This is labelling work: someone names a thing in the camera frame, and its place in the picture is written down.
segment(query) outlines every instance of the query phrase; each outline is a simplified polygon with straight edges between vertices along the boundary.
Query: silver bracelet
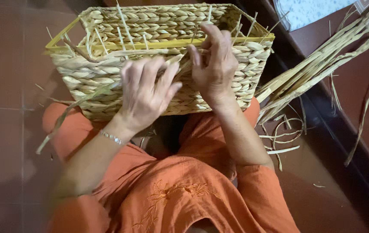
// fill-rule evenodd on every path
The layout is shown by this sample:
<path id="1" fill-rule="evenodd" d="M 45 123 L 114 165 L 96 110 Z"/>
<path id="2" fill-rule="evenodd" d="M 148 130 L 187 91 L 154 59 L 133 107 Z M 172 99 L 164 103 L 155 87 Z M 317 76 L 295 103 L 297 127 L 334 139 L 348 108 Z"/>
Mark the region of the silver bracelet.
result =
<path id="1" fill-rule="evenodd" d="M 127 143 L 123 142 L 121 139 L 117 138 L 114 135 L 108 134 L 107 132 L 104 132 L 103 130 L 100 130 L 100 135 L 105 136 L 106 138 L 109 138 L 110 140 L 114 141 L 115 143 L 119 145 L 127 145 Z"/>

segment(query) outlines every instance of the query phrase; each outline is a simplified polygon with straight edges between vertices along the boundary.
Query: embroidered floral pattern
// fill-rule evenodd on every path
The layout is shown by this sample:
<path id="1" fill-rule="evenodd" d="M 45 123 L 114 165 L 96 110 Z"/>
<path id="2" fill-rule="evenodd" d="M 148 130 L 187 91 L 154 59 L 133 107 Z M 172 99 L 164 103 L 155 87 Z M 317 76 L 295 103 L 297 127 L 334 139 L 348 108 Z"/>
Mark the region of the embroidered floral pattern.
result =
<path id="1" fill-rule="evenodd" d="M 154 222 L 158 218 L 154 218 L 154 215 L 157 213 L 157 204 L 161 202 L 163 206 L 166 206 L 167 201 L 169 200 L 169 195 L 177 190 L 183 190 L 191 194 L 192 197 L 201 197 L 204 194 L 213 194 L 216 198 L 222 200 L 221 196 L 216 193 L 208 190 L 207 184 L 180 184 L 170 186 L 169 183 L 166 183 L 163 187 L 163 181 L 159 180 L 159 182 L 153 184 L 153 194 L 150 195 L 147 199 L 152 201 L 153 204 L 149 207 L 149 209 L 144 214 L 144 218 L 140 223 L 134 224 L 134 227 L 144 227 L 144 224 L 147 223 L 146 231 L 150 230 L 150 227 L 154 224 Z"/>

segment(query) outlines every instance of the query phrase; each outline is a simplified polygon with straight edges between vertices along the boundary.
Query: hand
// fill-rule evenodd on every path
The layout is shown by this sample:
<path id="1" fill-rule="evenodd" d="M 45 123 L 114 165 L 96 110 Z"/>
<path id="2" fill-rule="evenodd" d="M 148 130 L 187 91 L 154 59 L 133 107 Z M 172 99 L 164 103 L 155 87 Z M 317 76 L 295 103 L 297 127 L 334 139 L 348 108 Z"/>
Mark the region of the hand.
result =
<path id="1" fill-rule="evenodd" d="M 159 69 L 165 66 L 163 57 L 127 61 L 120 74 L 123 82 L 123 106 L 114 116 L 132 133 L 150 126 L 167 108 L 173 96 L 182 87 L 181 82 L 172 83 L 179 69 L 178 63 L 167 66 L 155 84 Z"/>
<path id="2" fill-rule="evenodd" d="M 231 83 L 238 61 L 232 54 L 229 31 L 220 31 L 213 24 L 201 24 L 201 29 L 208 35 L 201 47 L 210 52 L 210 57 L 203 61 L 196 47 L 187 47 L 193 63 L 192 77 L 203 99 L 216 108 L 235 99 Z"/>

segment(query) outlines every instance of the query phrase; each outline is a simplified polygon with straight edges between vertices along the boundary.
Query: sleeve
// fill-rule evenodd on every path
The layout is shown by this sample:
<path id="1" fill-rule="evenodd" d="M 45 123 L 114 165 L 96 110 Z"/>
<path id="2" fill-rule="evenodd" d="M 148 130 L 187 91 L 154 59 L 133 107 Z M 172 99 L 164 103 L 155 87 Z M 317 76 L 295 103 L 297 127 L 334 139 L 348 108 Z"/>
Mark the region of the sleeve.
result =
<path id="1" fill-rule="evenodd" d="M 261 165 L 239 167 L 238 190 L 266 232 L 299 232 L 274 171 Z"/>
<path id="2" fill-rule="evenodd" d="M 93 197 L 83 195 L 65 199 L 53 212 L 50 233 L 104 233 L 110 219 L 104 207 Z"/>

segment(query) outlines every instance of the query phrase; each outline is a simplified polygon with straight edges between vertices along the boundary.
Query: brown tile floor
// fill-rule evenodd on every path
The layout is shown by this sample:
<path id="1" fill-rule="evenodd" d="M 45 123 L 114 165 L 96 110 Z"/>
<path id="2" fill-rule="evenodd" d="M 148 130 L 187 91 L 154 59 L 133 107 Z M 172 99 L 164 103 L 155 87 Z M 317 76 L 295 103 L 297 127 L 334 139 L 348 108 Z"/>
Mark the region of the brown tile floor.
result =
<path id="1" fill-rule="evenodd" d="M 45 27 L 56 35 L 76 17 L 73 10 L 93 5 L 97 5 L 94 0 L 0 0 L 0 232 L 45 232 L 43 203 L 61 167 L 58 159 L 51 160 L 50 146 L 40 156 L 34 153 L 45 136 L 39 103 L 49 104 L 44 96 L 70 98 L 49 57 L 41 54 L 49 41 Z M 80 39 L 81 28 L 74 28 L 69 36 Z M 275 123 L 266 126 L 269 132 Z M 310 144 L 301 136 L 278 148 L 296 145 L 300 149 L 281 154 L 284 172 L 277 174 L 300 230 L 328 232 L 335 226 L 335 232 L 369 232 L 326 161 L 317 156 L 318 143 Z"/>

